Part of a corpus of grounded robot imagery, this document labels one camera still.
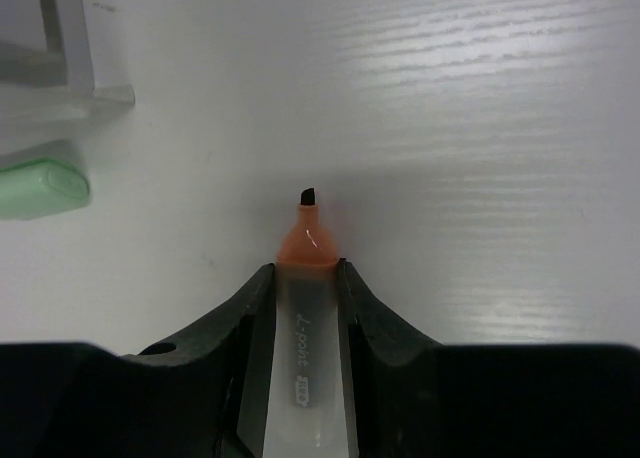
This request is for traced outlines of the orange highlighter marker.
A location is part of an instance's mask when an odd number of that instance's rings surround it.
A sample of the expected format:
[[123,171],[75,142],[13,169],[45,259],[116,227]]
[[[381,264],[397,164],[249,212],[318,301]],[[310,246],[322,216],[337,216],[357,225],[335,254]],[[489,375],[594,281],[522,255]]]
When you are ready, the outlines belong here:
[[270,457],[320,457],[341,427],[339,252],[316,191],[300,194],[276,255],[276,334],[267,419]]

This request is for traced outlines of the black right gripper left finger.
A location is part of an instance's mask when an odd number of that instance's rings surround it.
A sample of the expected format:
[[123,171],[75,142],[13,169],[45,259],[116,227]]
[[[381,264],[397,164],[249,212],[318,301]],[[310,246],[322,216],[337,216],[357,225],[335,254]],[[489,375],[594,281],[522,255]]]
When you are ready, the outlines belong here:
[[259,457],[275,268],[138,354],[88,343],[1,348],[5,457]]

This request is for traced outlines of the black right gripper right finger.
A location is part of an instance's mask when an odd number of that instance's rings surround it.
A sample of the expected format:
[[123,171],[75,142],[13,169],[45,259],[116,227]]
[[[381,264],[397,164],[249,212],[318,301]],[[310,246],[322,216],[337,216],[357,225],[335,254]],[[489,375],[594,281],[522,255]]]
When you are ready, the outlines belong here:
[[447,345],[337,267],[353,457],[635,457],[639,352],[619,344]]

